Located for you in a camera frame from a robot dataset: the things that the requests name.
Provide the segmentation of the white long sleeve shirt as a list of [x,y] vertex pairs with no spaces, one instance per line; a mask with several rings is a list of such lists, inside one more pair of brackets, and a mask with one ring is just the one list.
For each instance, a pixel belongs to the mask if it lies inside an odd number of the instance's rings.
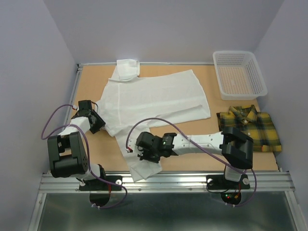
[[130,138],[167,120],[173,124],[211,117],[205,92],[192,70],[160,77],[140,77],[140,63],[133,59],[118,60],[99,100],[99,115],[105,129],[115,137],[134,181],[144,180],[162,171],[160,164],[139,161],[128,154],[126,138],[139,121]]

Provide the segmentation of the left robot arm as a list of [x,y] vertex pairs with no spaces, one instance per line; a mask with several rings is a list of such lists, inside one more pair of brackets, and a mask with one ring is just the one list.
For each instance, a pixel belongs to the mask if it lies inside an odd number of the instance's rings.
[[76,113],[64,130],[54,136],[41,136],[47,141],[51,174],[54,178],[75,177],[81,186],[92,185],[101,190],[107,185],[107,177],[100,164],[90,163],[90,146],[85,134],[97,133],[105,122],[97,113],[97,103],[91,100],[79,101],[78,107],[69,106]]

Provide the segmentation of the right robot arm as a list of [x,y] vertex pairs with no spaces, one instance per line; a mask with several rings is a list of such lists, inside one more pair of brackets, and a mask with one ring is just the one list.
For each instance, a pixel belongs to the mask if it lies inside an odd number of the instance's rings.
[[221,155],[226,160],[222,184],[227,188],[236,185],[244,171],[253,167],[253,139],[236,128],[207,135],[184,136],[180,133],[165,133],[162,137],[142,132],[128,142],[129,148],[140,160],[159,163],[160,158],[185,154],[206,153]]

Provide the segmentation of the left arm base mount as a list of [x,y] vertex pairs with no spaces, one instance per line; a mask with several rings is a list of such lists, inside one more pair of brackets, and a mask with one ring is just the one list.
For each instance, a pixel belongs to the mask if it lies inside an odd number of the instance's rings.
[[[106,176],[106,181],[116,183],[122,181],[122,176],[114,175],[114,176]],[[82,192],[89,192],[89,191],[108,191],[109,184],[102,182],[98,179],[94,180],[85,180],[83,184],[79,182],[79,190]]]

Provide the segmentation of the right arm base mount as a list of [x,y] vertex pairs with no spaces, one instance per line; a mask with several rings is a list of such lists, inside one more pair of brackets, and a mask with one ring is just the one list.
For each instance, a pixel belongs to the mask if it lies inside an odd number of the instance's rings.
[[225,179],[223,174],[219,175],[207,175],[206,176],[207,188],[211,191],[213,190],[235,190],[250,189],[250,183],[248,176],[246,174],[241,175],[239,181],[231,181]]

